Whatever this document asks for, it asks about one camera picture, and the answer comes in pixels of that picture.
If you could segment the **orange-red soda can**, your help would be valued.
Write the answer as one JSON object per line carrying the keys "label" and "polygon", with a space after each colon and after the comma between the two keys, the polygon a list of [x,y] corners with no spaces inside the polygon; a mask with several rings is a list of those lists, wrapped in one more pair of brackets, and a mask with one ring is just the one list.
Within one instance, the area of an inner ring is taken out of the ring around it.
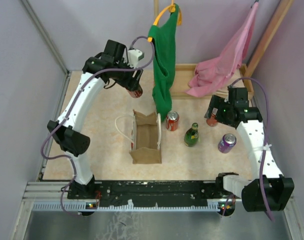
{"label": "orange-red soda can", "polygon": [[216,116],[214,114],[211,115],[210,118],[208,118],[206,120],[206,123],[210,126],[210,127],[215,127],[218,125],[218,121],[216,120]]}

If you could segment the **red cola can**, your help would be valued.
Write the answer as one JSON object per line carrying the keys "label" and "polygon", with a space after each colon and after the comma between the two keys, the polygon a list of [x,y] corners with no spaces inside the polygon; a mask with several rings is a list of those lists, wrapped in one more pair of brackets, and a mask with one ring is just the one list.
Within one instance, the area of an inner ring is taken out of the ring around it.
{"label": "red cola can", "polygon": [[143,94],[143,89],[140,85],[138,85],[136,89],[128,90],[128,93],[132,98],[140,98]]}
{"label": "red cola can", "polygon": [[166,129],[176,131],[178,129],[180,116],[176,111],[169,111],[166,115]]}

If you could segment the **burlap canvas bag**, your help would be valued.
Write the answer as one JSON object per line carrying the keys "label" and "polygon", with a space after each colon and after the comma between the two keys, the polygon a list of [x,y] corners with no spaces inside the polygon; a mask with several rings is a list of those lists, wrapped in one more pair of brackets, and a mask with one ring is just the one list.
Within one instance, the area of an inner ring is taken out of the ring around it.
{"label": "burlap canvas bag", "polygon": [[[127,136],[118,126],[118,120],[130,118],[132,121],[131,136]],[[145,115],[139,111],[124,114],[114,120],[116,130],[130,141],[129,154],[136,165],[152,165],[162,163],[162,121],[161,115],[155,111]]]}

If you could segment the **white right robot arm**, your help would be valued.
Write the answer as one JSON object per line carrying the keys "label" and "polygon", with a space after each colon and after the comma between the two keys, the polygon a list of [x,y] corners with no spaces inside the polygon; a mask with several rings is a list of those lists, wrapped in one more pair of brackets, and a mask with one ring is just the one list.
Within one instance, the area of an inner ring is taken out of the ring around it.
{"label": "white right robot arm", "polygon": [[295,188],[290,177],[284,177],[266,141],[267,130],[260,110],[250,106],[245,87],[229,87],[228,97],[211,97],[205,118],[215,112],[218,123],[236,129],[250,161],[252,180],[236,173],[220,173],[215,192],[221,198],[234,194],[247,212],[282,211]]}

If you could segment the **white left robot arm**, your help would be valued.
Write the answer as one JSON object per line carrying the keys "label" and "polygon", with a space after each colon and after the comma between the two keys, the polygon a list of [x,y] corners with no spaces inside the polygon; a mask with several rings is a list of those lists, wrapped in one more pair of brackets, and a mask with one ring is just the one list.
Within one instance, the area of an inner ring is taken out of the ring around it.
{"label": "white left robot arm", "polygon": [[110,86],[111,80],[125,88],[131,97],[140,97],[143,90],[139,81],[143,70],[136,67],[143,58],[141,50],[108,40],[103,52],[86,60],[79,85],[64,112],[47,124],[55,142],[71,159],[74,176],[70,188],[76,195],[89,199],[96,192],[95,177],[86,155],[91,140],[81,133],[88,111],[100,91]]}

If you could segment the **purple soda can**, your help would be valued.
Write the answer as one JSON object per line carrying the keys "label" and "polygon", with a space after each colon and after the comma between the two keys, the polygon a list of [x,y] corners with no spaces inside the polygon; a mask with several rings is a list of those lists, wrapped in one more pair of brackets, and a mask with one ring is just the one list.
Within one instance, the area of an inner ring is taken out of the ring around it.
{"label": "purple soda can", "polygon": [[227,154],[232,150],[232,148],[236,145],[236,143],[237,143],[236,136],[232,133],[227,133],[222,136],[220,142],[217,145],[217,148],[221,153]]}

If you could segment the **pink shirt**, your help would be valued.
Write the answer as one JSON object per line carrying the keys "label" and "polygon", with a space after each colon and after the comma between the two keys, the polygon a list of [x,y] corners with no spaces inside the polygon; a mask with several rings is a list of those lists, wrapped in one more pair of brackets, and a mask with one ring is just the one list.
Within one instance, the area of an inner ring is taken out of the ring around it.
{"label": "pink shirt", "polygon": [[259,2],[255,1],[245,22],[229,40],[218,57],[199,62],[196,65],[194,77],[188,82],[189,89],[185,91],[186,94],[200,98],[214,94],[226,86],[247,56],[258,8]]}

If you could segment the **green t-shirt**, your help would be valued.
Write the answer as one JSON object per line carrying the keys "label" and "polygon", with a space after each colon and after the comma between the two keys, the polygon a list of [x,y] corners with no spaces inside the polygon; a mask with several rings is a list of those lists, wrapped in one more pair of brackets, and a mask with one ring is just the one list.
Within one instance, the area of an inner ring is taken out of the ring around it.
{"label": "green t-shirt", "polygon": [[154,44],[152,97],[161,121],[172,110],[170,88],[176,74],[176,30],[177,25],[182,22],[180,7],[173,3],[169,8],[168,20],[162,26],[153,24],[148,32],[148,38]]}

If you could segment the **green glass bottle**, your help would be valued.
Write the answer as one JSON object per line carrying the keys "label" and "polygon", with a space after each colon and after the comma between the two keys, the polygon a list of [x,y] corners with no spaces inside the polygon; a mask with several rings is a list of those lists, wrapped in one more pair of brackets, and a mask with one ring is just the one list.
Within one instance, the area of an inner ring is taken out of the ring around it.
{"label": "green glass bottle", "polygon": [[199,140],[199,131],[198,131],[199,125],[198,123],[194,122],[191,125],[191,128],[186,131],[184,135],[184,143],[188,147],[193,147],[197,144]]}

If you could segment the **wooden rack post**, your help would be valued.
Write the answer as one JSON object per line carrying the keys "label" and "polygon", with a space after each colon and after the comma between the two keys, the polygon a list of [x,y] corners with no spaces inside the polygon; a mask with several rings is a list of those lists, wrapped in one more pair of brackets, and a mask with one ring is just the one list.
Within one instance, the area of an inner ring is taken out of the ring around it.
{"label": "wooden rack post", "polygon": [[281,23],[283,22],[293,2],[294,0],[281,0],[279,2],[271,20],[267,25],[267,28],[265,29],[249,61],[249,64],[247,65],[247,68],[244,73],[245,77],[251,77],[253,75],[256,67],[258,66],[260,60],[262,59],[264,53],[266,52],[269,44],[271,43],[277,30],[279,29]]}

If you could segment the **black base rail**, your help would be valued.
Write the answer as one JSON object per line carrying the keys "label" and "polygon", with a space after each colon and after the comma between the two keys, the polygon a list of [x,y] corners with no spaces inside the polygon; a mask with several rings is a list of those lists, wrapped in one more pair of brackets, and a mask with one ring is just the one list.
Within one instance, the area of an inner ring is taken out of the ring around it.
{"label": "black base rail", "polygon": [[135,207],[206,207],[209,200],[225,199],[231,193],[215,181],[204,180],[91,180],[72,183],[71,200],[94,199],[100,207],[121,207],[132,200]]}

